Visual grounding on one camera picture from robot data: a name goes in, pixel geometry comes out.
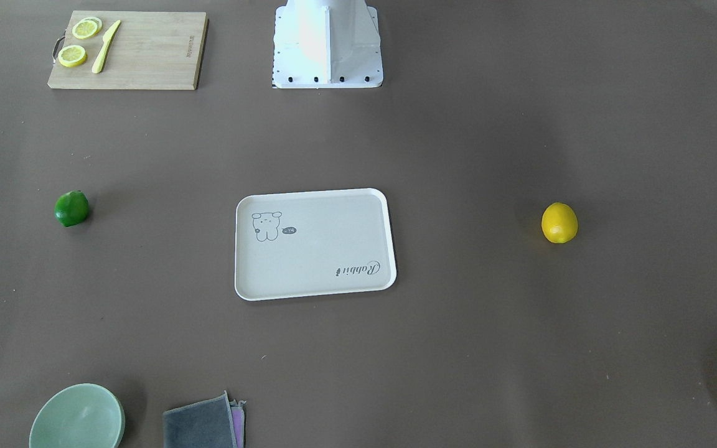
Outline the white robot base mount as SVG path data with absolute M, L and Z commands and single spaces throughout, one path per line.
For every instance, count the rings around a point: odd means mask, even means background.
M 382 86 L 378 11 L 364 1 L 287 1 L 273 43 L 273 88 Z

